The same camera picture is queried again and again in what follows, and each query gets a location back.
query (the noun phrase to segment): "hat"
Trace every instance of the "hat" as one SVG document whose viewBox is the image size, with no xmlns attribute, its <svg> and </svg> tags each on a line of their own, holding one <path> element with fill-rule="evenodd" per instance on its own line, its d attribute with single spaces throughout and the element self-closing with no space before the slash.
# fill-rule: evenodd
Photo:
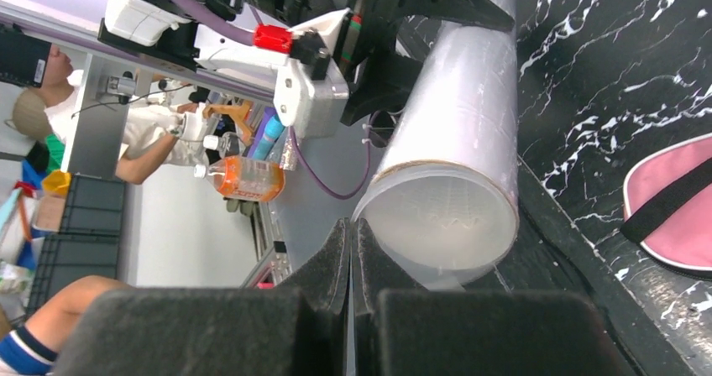
<svg viewBox="0 0 712 376">
<path fill-rule="evenodd" d="M 30 89 L 25 89 L 13 107 L 12 125 L 18 133 L 44 141 L 52 134 L 50 120 L 45 114 L 45 103 Z"/>
</svg>

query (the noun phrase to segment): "blue bottle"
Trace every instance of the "blue bottle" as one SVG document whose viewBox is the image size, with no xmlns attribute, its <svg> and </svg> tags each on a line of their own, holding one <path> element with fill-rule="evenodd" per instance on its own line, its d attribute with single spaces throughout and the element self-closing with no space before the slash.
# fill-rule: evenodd
<svg viewBox="0 0 712 376">
<path fill-rule="evenodd" d="M 267 159 L 267 155 L 270 154 L 272 147 L 275 146 L 277 139 L 284 131 L 285 126 L 282 125 L 276 115 L 272 116 L 272 118 L 264 126 L 264 135 L 254 146 L 254 152 L 252 153 L 251 158 L 256 160 Z"/>
</svg>

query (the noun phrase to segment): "black monitor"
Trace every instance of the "black monitor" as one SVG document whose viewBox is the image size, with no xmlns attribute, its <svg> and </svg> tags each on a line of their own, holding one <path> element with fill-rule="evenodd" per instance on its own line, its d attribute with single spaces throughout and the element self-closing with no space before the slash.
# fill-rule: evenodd
<svg viewBox="0 0 712 376">
<path fill-rule="evenodd" d="M 17 29 L 0 26 L 0 82 L 42 86 L 51 45 Z"/>
</svg>

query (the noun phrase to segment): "pink pouch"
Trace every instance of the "pink pouch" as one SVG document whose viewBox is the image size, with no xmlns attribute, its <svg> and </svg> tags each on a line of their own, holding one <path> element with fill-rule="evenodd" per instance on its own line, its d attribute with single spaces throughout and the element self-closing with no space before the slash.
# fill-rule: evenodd
<svg viewBox="0 0 712 376">
<path fill-rule="evenodd" d="M 712 278 L 712 133 L 636 164 L 623 198 L 623 235 L 670 269 Z"/>
</svg>

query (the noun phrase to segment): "person's hand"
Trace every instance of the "person's hand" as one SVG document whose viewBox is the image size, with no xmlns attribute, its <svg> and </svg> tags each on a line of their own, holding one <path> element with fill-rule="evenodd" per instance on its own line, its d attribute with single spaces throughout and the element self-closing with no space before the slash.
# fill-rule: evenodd
<svg viewBox="0 0 712 376">
<path fill-rule="evenodd" d="M 176 111 L 178 113 L 186 113 L 186 112 L 195 113 L 197 109 L 198 109 L 197 103 L 186 103 L 185 105 L 178 106 Z"/>
</svg>

